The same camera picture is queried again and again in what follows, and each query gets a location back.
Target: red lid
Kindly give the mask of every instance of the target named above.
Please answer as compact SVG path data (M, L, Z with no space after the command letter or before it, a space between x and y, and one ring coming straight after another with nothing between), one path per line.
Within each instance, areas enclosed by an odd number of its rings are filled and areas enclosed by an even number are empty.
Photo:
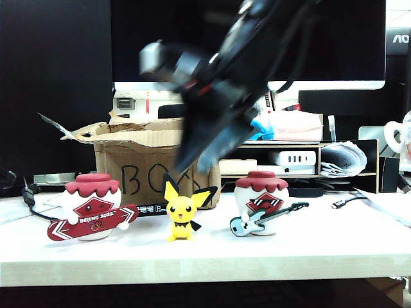
M119 186L120 183L112 180L107 173L87 173L78 175L74 182L67 183L66 190L71 194L78 191L78 194L83 198L90 196L92 193L96 193L101 198L109 190L114 194Z
M86 173L84 175L78 175L76 182L90 183L90 182L105 182L111 180L111 176L107 173Z
M236 181L236 186L242 188L249 188L251 186L255 191L266 189L273 193L276 189L282 191L288 187L288 183L276 177L274 172L250 171L246 178L240 178Z

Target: paper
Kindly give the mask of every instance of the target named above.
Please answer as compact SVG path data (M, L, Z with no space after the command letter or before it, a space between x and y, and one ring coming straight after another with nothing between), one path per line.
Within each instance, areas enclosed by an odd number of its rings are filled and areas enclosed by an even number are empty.
M403 225L411 227L411 194L402 192L373 194L360 189L357 191L371 201L372 207L392 216Z
M321 149L321 175L340 178L358 175L367 165L364 152L351 141L336 142Z

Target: blue guitar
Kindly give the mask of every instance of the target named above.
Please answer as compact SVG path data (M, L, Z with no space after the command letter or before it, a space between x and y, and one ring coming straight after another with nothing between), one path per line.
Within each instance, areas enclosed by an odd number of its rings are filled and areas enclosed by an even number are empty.
M246 236L251 232L263 231L265 229L265 226L263 225L264 222L287 214L293 210L302 209L308 205L308 202L296 202L293 203L291 207L278 210L277 212L269 215L265 215L265 210L257 210L250 215L250 220L246 223L241 220L241 217L234 217L230 220L230 229L235 236Z

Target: stack of paper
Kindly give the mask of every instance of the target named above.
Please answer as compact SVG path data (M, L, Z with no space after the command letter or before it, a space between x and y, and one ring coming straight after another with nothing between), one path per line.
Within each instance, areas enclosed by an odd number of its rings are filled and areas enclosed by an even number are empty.
M351 141L336 142L321 149L321 175L327 178L355 176L366 165L364 152Z

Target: white desk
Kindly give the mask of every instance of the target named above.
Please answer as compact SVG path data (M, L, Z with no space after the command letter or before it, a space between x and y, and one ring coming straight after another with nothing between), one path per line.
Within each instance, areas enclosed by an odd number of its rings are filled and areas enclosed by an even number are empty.
M217 208L196 215L203 227L194 242L167 243L167 216L138 218L100 241L53 242L48 222L28 216L0 225L0 286L409 276L411 229L362 200L333 210L342 198L310 199L276 219L276 235L234 237L234 197L223 194Z

